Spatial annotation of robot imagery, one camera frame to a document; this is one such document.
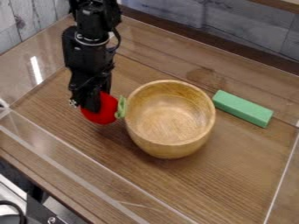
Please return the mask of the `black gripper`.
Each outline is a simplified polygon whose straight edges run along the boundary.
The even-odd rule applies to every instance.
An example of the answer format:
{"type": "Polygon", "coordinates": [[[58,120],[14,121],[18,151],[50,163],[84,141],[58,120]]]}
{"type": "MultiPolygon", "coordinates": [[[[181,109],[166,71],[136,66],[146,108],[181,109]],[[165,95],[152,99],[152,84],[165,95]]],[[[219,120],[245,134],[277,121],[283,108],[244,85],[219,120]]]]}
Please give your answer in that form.
{"type": "Polygon", "coordinates": [[[113,56],[116,50],[106,45],[82,45],[76,40],[76,27],[61,34],[64,65],[70,71],[69,103],[92,113],[100,110],[100,92],[106,94],[112,86],[113,56]]]}

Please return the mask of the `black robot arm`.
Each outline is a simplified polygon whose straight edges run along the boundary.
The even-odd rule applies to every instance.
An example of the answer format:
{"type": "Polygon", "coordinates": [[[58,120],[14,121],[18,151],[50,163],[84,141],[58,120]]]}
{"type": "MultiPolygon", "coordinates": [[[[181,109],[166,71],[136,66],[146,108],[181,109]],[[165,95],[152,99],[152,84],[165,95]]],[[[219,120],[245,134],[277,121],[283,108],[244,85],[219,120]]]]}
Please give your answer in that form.
{"type": "Polygon", "coordinates": [[[64,65],[70,71],[69,104],[97,113],[100,93],[110,89],[121,10],[117,0],[69,0],[69,11],[74,25],[61,34],[64,65]]]}

